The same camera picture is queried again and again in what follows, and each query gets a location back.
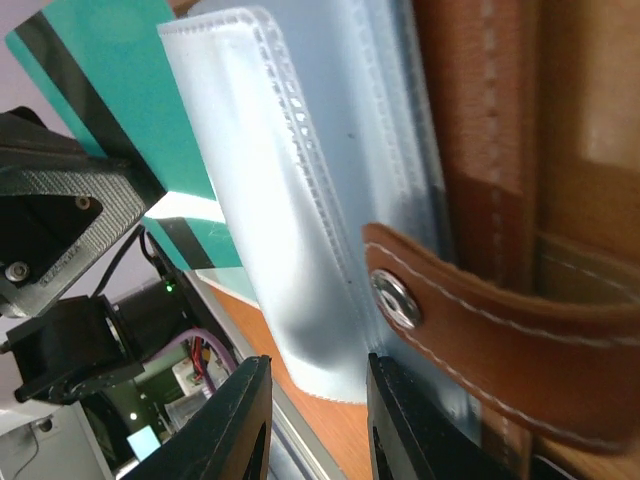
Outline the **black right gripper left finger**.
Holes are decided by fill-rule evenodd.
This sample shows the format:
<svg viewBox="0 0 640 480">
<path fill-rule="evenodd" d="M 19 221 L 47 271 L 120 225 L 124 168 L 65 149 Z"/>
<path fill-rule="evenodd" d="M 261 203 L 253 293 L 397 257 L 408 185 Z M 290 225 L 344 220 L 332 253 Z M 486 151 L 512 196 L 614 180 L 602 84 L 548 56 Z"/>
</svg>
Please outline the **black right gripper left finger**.
<svg viewBox="0 0 640 480">
<path fill-rule="evenodd" d="M 247 358 L 182 429 L 126 477 L 265 479 L 272 386 L 271 358 Z"/>
</svg>

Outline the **brown leather card holder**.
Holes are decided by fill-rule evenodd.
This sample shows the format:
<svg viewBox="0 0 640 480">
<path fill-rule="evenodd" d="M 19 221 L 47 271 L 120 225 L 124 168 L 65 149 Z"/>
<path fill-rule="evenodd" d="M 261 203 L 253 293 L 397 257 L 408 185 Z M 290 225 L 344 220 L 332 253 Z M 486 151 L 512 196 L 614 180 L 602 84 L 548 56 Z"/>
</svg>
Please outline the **brown leather card holder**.
<svg viewBox="0 0 640 480">
<path fill-rule="evenodd" d="M 514 479 L 639 475 L 639 5 L 203 1 L 158 35 L 296 386 L 394 359 Z"/>
</svg>

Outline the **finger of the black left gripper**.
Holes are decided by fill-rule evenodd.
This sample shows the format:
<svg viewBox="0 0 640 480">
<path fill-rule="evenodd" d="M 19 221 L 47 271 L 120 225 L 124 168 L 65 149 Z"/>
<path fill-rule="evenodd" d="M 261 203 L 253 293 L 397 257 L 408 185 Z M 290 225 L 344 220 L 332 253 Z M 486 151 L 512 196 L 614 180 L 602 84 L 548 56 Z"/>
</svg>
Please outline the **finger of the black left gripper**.
<svg viewBox="0 0 640 480">
<path fill-rule="evenodd" d="M 91 155 L 26 107 L 2 113 L 2 314 L 46 311 L 164 193 L 142 159 Z"/>
</svg>

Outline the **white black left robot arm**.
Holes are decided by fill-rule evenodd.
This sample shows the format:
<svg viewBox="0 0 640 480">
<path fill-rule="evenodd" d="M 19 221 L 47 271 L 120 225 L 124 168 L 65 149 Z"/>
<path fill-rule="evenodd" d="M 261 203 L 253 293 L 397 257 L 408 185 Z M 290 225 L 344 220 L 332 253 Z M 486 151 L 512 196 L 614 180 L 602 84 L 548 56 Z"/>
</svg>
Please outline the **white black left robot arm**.
<svg viewBox="0 0 640 480">
<path fill-rule="evenodd" d="M 69 405 L 129 380 L 176 343 L 207 345 L 228 371 L 225 345 L 199 328 L 186 297 L 155 294 L 119 309 L 97 286 L 66 291 L 115 243 L 141 241 L 163 188 L 140 159 L 87 153 L 30 109 L 1 116 L 1 312 L 17 317 L 1 345 L 19 373 L 19 404 Z"/>
</svg>

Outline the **teal magnetic stripe card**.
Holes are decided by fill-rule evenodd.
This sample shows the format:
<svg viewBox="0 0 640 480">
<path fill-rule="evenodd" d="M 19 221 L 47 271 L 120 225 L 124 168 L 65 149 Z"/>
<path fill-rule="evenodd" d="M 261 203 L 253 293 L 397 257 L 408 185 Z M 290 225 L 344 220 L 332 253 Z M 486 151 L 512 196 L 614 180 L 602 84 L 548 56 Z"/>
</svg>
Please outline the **teal magnetic stripe card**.
<svg viewBox="0 0 640 480">
<path fill-rule="evenodd" d="M 166 1 L 52 1 L 5 37 L 9 51 L 76 140 L 96 156 L 137 164 L 174 212 L 145 217 L 182 270 L 234 268 L 240 258 L 156 27 Z"/>
</svg>

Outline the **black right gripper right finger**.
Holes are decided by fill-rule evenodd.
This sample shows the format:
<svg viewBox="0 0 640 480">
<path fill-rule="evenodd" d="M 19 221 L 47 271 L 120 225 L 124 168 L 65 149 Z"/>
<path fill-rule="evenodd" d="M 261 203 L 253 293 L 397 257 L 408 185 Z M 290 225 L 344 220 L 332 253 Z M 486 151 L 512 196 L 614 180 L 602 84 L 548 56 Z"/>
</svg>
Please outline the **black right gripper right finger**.
<svg viewBox="0 0 640 480">
<path fill-rule="evenodd" d="M 367 409 L 375 479 L 516 477 L 449 422 L 388 356 L 368 356 Z"/>
</svg>

